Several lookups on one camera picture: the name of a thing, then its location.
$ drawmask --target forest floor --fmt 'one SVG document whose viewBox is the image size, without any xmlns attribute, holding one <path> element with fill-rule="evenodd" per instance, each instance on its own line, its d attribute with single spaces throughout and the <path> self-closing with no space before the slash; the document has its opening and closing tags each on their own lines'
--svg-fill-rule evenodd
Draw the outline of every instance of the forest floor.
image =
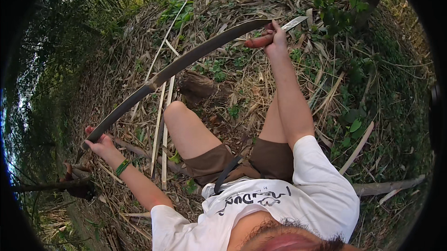
<svg viewBox="0 0 447 251">
<path fill-rule="evenodd" d="M 285 23 L 309 14 L 306 11 L 313 7 L 313 0 L 190 1 L 184 14 L 193 10 L 194 16 L 168 35 L 168 41 L 180 55 L 243 21 L 277 18 Z M 166 0 L 149 4 L 117 33 L 112 46 L 98 48 L 87 60 L 79 92 L 72 101 L 71 156 L 85 138 L 85 126 L 97 125 L 144 83 L 172 22 L 170 18 L 182 3 Z M 339 8 L 348 8 L 347 0 L 337 3 Z M 318 11 L 313 10 L 307 23 L 288 32 L 288 47 L 297 79 L 314 114 L 317 139 L 329 160 L 337 169 L 341 168 L 373 121 L 374 130 L 368 143 L 344 176 L 351 183 L 398 181 L 420 174 L 429 179 L 433 163 L 426 117 L 427 87 L 433 77 L 427 67 L 430 59 L 415 54 L 383 6 L 374 13 L 369 29 L 362 33 L 346 31 L 325 41 L 320 31 L 323 26 Z M 275 92 L 269 61 L 263 51 L 242 46 L 243 40 L 258 35 L 258 31 L 253 31 L 189 67 L 213 79 L 222 89 L 230 89 L 228 96 L 212 96 L 193 105 L 182 96 L 177 83 L 172 96 L 194 110 L 235 154 L 256 142 Z M 173 51 L 164 46 L 149 76 L 175 58 Z M 158 91 L 145 97 L 137 110 L 132 108 L 113 125 L 110 133 L 150 153 L 159 101 L 164 100 L 167 91 L 163 99 L 160 95 Z M 355 121 L 360 123 L 357 130 L 346 131 Z M 170 140 L 167 148 L 175 153 Z M 120 150 L 149 175 L 150 160 L 124 147 Z M 75 226 L 93 238 L 87 246 L 106 250 L 107 235 L 116 231 L 126 250 L 150 250 L 150 218 L 127 215 L 145 212 L 130 190 L 116 181 L 107 172 L 111 171 L 109 166 L 91 152 L 81 162 L 94 168 L 100 196 L 92 203 L 78 200 L 70 208 Z M 190 177 L 170 170 L 167 180 L 166 194 L 176 210 L 197 221 L 203 212 L 198 186 Z M 153 181 L 161 187 L 159 165 Z M 379 200 L 383 196 L 362 197 L 359 221 L 350 243 L 364 249 L 385 249 L 397 244 L 403 236 L 402 228 L 409 227 L 414 219 L 426 188 L 427 181 L 398 192 L 382 204 Z"/>
</svg>

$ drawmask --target bracelet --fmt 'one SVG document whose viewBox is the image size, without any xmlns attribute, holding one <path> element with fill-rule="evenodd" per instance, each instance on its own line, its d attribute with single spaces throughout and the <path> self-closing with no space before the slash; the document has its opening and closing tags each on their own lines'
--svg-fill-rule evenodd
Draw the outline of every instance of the bracelet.
<svg viewBox="0 0 447 251">
<path fill-rule="evenodd" d="M 130 164 L 130 161 L 125 159 L 121 165 L 119 165 L 119 167 L 116 169 L 115 173 L 116 176 L 120 176 L 120 174 L 127 168 L 127 166 Z"/>
</svg>

